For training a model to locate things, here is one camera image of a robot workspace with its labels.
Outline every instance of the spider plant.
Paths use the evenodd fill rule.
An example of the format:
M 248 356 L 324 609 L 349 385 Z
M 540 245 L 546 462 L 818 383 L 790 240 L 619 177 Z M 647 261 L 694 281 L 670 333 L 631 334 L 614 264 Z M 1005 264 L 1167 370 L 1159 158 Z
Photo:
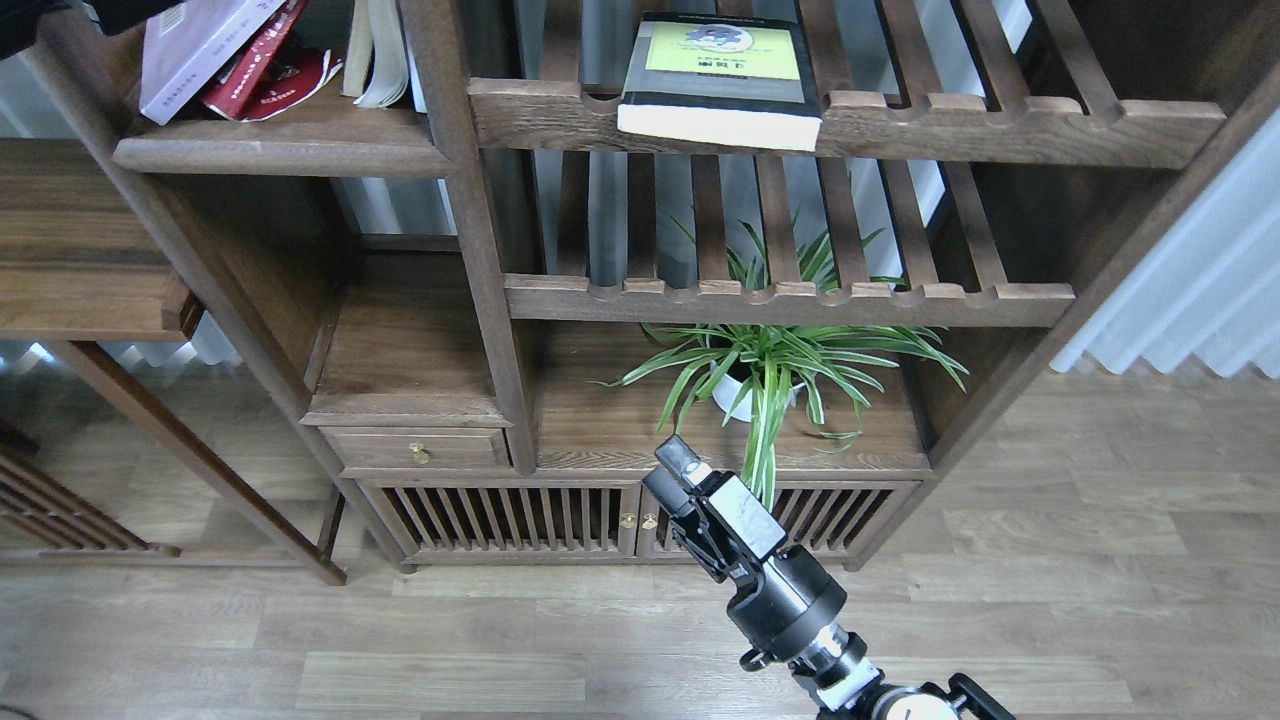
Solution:
M 676 224 L 686 237 L 694 240 L 692 233 L 678 220 Z M 768 250 L 750 223 L 744 222 L 742 225 L 754 241 L 758 256 L 744 261 L 731 251 L 730 272 L 733 279 L 748 290 L 760 290 L 769 284 Z M 879 231 L 863 238 L 863 246 L 865 247 L 877 234 Z M 838 286 L 829 232 L 823 231 L 818 238 L 806 245 L 799 255 L 799 261 L 803 281 L 815 283 L 823 292 Z M 876 277 L 873 281 L 902 284 L 901 278 L 892 277 Z M 673 420 L 675 432 L 678 433 L 694 402 L 710 397 L 732 366 L 745 368 L 742 387 L 726 410 L 722 424 L 727 424 L 732 409 L 746 402 L 750 396 L 751 427 L 748 433 L 741 478 L 771 510 L 777 477 L 774 442 L 782 429 L 782 419 L 794 405 L 795 386 L 803 386 L 806 395 L 805 414 L 815 427 L 820 428 L 827 421 L 819 378 L 829 380 L 852 402 L 860 427 L 861 410 L 872 405 L 861 388 L 870 387 L 884 392 L 884 387 L 859 366 L 897 368 L 897 361 L 887 354 L 914 355 L 938 363 L 961 388 L 964 382 L 960 375 L 968 373 L 960 363 L 936 347 L 942 342 L 938 334 L 922 327 L 718 323 L 692 327 L 643 327 L 655 340 L 673 346 L 645 360 L 616 382 L 600 384 L 627 386 L 658 370 L 680 368 L 654 428 L 654 434 L 658 434 Z M 827 452 L 842 452 L 860 433 L 860 429 L 855 429 L 820 434 L 829 439 L 845 441 L 835 450 L 827 450 Z

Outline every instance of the red book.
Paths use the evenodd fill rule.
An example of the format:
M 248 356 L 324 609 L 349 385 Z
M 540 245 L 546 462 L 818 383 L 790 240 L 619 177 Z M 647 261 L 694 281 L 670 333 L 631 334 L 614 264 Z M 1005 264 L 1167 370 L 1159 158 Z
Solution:
M 239 120 L 244 117 L 273 58 L 284 45 L 284 40 L 289 36 L 293 23 L 297 22 L 306 4 L 307 0 L 285 0 L 284 5 L 280 5 L 280 9 L 266 20 L 266 24 L 253 37 L 230 72 L 219 77 L 218 82 L 205 91 L 201 97 L 205 106 L 229 120 Z

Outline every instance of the wooden cabinet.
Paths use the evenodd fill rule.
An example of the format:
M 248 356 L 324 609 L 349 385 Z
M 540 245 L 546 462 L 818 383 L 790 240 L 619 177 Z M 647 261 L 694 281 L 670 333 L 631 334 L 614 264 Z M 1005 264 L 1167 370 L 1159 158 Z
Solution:
M 47 19 L 32 63 L 404 566 L 678 555 L 639 484 L 660 439 L 663 380 L 591 384 L 653 352 L 636 322 L 948 327 L 948 352 L 972 370 L 966 393 L 904 363 L 881 378 L 887 392 L 872 398 L 850 451 L 819 451 L 800 418 L 780 438 L 780 518 L 817 555 L 856 566 L 1280 101 L 1277 0 L 1175 0 L 1158 12 L 1140 0 L 1028 0 L 1032 29 L 1016 54 L 989 0 L 952 0 L 980 96 L 945 90 L 916 3 L 873 4 L 896 94 L 855 87 L 847 58 L 856 53 L 846 53 L 836 0 L 795 4 L 826 110 L 815 152 L 786 163 L 754 155 L 776 281 L 758 292 L 728 278 L 733 223 L 717 160 L 753 151 L 617 132 L 617 88 L 577 76 L 579 40 L 593 32 L 577 1 L 549 1 L 534 69 L 518 60 L 513 3 L 402 0 L 426 117 L 360 111 L 326 91 L 268 123 L 189 117 L 157 128 L 124 101 L 136 38 L 96 38 L 73 18 Z M 536 187 L 530 150 L 554 151 L 558 187 Z M 598 201 L 590 152 L 626 154 L 626 238 L 611 240 L 625 245 L 627 269 L 608 284 L 584 272 L 586 210 Z M 657 270 L 655 155 L 690 158 L 699 245 L 686 287 Z M 850 178 L 845 159 L 855 156 L 869 159 L 865 177 Z M 943 196 L 928 218 L 911 159 L 940 161 Z M 833 292 L 797 279 L 787 200 L 797 168 L 820 186 Z M 227 183 L 210 179 L 228 173 Z M 324 183 L 308 179 L 333 176 L 444 178 L 457 237 L 369 251 L 384 238 L 352 237 Z M 860 224 L 851 179 L 883 190 L 908 287 L 869 282 L 859 237 L 874 228 Z M 541 261 L 539 191 L 558 196 L 548 219 L 558 228 L 553 268 Z M 246 195 L 298 205 L 319 222 L 282 232 L 225 211 Z M 358 269 L 346 272 L 361 246 Z M 334 279 L 344 290 L 328 292 Z M 300 301 L 285 305 L 273 288 L 296 288 Z M 838 407 L 832 416 L 854 421 Z M 741 462 L 745 429 L 721 428 L 713 409 L 695 410 L 686 437 L 717 466 Z M 430 462 L 419 462 L 413 443 Z

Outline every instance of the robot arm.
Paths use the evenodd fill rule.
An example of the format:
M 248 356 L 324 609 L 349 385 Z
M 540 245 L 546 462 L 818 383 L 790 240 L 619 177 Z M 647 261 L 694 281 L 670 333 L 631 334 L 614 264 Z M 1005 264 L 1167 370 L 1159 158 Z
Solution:
M 732 579 L 730 620 L 751 644 L 749 673 L 783 662 L 831 720 L 1015 720 L 977 683 L 956 674 L 950 691 L 884 683 L 867 643 L 840 626 L 847 593 L 733 473 L 713 470 L 680 436 L 655 452 L 644 484 L 667 511 L 680 543 L 717 583 Z

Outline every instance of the brass knob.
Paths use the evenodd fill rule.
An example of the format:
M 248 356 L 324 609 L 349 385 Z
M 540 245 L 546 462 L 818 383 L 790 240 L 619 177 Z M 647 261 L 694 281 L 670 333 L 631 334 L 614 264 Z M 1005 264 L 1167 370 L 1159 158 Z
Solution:
M 411 442 L 408 445 L 408 455 L 413 459 L 413 462 L 419 465 L 426 465 L 431 461 L 431 451 L 422 447 L 420 442 Z

